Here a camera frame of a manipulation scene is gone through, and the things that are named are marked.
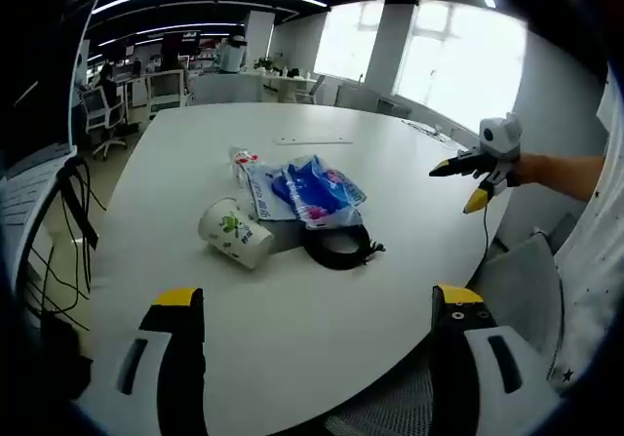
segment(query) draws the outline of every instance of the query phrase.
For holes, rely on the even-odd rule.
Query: desk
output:
[[[243,72],[247,75],[259,75],[257,73]],[[294,102],[293,93],[298,86],[303,85],[302,90],[307,89],[308,85],[316,83],[316,80],[304,77],[281,77],[279,75],[261,75],[268,87],[277,89],[278,102]]]
[[[330,135],[353,144],[274,143]],[[366,227],[387,252],[338,272],[298,248],[250,272],[208,249],[197,223],[213,200],[238,193],[227,157],[233,144],[271,164],[321,155],[367,193]],[[237,103],[161,111],[102,220],[91,296],[94,379],[112,366],[98,359],[110,337],[135,330],[161,292],[195,286],[205,297],[211,435],[273,433],[364,390],[429,332],[432,287],[465,286],[486,248],[483,212],[462,214],[477,183],[428,177],[454,154],[401,119],[351,109]],[[490,204],[489,240],[510,194]],[[98,409],[87,410],[98,418]]]

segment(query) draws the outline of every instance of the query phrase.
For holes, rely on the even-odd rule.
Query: window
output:
[[[414,9],[394,93],[478,133],[485,117],[512,110],[527,25],[491,10],[438,1]]]
[[[314,72],[364,81],[383,0],[333,7],[325,20]]]

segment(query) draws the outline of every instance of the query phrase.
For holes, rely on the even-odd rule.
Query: paper cup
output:
[[[200,238],[247,268],[255,268],[268,257],[273,235],[241,212],[232,197],[214,202],[199,220]]]

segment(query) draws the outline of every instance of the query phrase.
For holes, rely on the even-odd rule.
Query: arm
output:
[[[604,164],[603,156],[558,158],[524,153],[514,171],[521,184],[536,182],[577,200],[589,201]]]

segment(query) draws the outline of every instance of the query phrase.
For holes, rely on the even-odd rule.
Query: plastic bag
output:
[[[273,178],[273,191],[291,205],[308,229],[362,224],[356,209],[366,195],[317,155],[297,158]]]
[[[246,148],[234,146],[230,148],[229,155],[236,179],[250,192],[259,219],[296,219],[289,201],[282,200],[271,189],[273,179],[280,174],[281,168],[265,165],[255,153]]]

